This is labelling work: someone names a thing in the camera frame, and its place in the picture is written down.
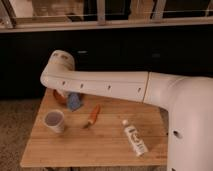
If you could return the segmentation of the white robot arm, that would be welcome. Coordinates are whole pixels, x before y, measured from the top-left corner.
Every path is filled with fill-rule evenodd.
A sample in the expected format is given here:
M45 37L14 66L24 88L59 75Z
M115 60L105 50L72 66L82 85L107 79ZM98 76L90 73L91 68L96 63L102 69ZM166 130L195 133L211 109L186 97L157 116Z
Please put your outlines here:
M167 171L213 171L213 78L77 71L71 54L55 50L40 81L60 92L143 102L167 110Z

